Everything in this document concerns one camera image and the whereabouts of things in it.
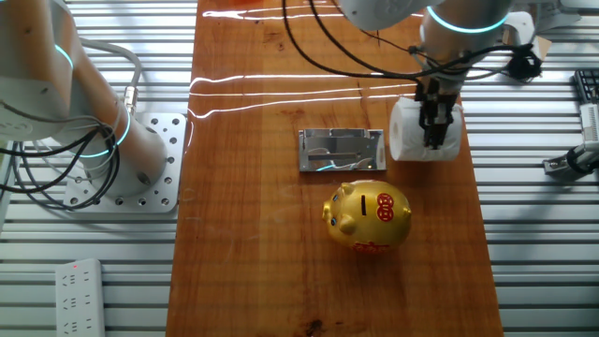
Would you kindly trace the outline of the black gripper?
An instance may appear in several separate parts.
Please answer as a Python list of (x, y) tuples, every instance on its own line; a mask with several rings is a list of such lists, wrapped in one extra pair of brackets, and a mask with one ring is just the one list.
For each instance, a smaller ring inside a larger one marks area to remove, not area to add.
[[(450, 115), (458, 99), (456, 93), (442, 90), (441, 82), (435, 78), (424, 78), (416, 85), (415, 101), (419, 104), (418, 124), (424, 131), (424, 146), (440, 149), (445, 142), (446, 133), (453, 123)], [(448, 116), (440, 124), (430, 122), (427, 117)]]

